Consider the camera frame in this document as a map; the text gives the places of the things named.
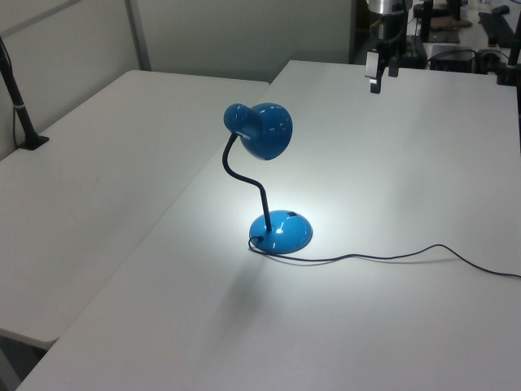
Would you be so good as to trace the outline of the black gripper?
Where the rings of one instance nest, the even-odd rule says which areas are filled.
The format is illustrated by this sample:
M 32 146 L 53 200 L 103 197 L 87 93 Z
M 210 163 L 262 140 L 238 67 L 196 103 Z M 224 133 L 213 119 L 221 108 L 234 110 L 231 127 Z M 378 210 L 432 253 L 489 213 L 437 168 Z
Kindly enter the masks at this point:
M 392 59 L 404 51 L 406 19 L 399 15 L 383 15 L 376 27 L 376 50 L 366 53 L 365 77 L 370 82 L 370 92 L 379 94 L 381 91 L 382 67 L 381 61 L 388 62 L 388 76 L 398 77 L 400 60 Z

